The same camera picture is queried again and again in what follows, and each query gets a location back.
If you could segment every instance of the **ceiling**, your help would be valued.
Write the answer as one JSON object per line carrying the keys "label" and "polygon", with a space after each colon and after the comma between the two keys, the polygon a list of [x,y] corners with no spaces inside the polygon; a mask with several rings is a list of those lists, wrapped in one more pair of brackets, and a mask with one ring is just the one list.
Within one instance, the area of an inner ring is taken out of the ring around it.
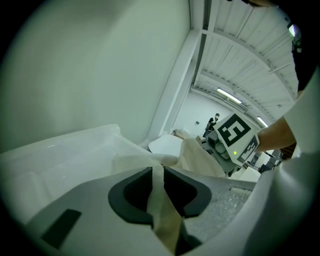
{"label": "ceiling", "polygon": [[193,57],[199,68],[192,88],[212,100],[221,98],[217,88],[232,94],[259,125],[257,117],[270,125],[287,112],[298,87],[287,16],[241,0],[194,0],[191,9],[193,28],[206,35]]}

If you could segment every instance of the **black slot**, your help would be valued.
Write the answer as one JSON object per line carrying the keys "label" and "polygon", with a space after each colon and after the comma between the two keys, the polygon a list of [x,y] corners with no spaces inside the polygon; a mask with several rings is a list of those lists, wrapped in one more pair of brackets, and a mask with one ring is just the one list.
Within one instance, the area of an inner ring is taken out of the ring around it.
{"label": "black slot", "polygon": [[109,204],[126,222],[153,227],[153,217],[146,212],[151,191],[152,168],[148,167],[114,185],[108,194]]}
{"label": "black slot", "polygon": [[210,189],[169,167],[164,168],[164,189],[177,212],[185,217],[200,215],[211,200]]}
{"label": "black slot", "polygon": [[42,235],[42,240],[52,247],[59,249],[73,226],[78,221],[80,215],[81,212],[77,210],[67,209]]}

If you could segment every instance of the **gray speckled surface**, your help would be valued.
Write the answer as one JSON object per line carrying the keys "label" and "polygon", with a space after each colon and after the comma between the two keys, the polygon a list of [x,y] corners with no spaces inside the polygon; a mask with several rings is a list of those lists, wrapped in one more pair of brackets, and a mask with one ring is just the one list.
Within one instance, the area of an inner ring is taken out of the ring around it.
{"label": "gray speckled surface", "polygon": [[213,238],[234,219],[256,185],[255,182],[197,175],[178,168],[175,170],[205,184],[211,190],[211,201],[203,213],[198,217],[184,219],[188,234],[202,242]]}

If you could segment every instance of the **dark sleeve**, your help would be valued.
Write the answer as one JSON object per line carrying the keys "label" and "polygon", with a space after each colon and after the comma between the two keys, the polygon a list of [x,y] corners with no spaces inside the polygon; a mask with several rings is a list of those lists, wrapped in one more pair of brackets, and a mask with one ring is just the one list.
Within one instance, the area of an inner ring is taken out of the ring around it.
{"label": "dark sleeve", "polygon": [[298,79],[298,92],[300,92],[306,88],[317,64],[314,63],[315,61],[310,57],[310,53],[306,50],[302,52],[292,50],[292,56],[296,78]]}

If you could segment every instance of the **white pillar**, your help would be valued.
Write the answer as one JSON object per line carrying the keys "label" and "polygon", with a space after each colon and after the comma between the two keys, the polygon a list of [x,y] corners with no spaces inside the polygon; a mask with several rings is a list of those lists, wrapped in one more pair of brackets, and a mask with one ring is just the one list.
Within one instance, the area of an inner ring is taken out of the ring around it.
{"label": "white pillar", "polygon": [[201,32],[199,30],[190,30],[182,45],[181,51],[173,65],[162,96],[156,108],[155,114],[153,116],[153,120],[147,136],[147,139],[150,141],[159,138],[159,136],[164,131],[170,112],[174,106],[181,85],[187,74],[187,70],[189,68],[192,56],[195,52],[200,35]]}
{"label": "white pillar", "polygon": [[173,104],[172,110],[170,112],[169,118],[166,121],[164,131],[168,134],[172,132],[173,126],[177,120],[177,117],[181,111],[181,108],[186,100],[187,94],[190,90],[190,85],[192,82],[192,79],[194,77],[196,70],[196,62],[191,61],[189,68],[186,72],[185,78],[183,80],[183,83],[181,85],[180,91],[175,99],[175,102]]}

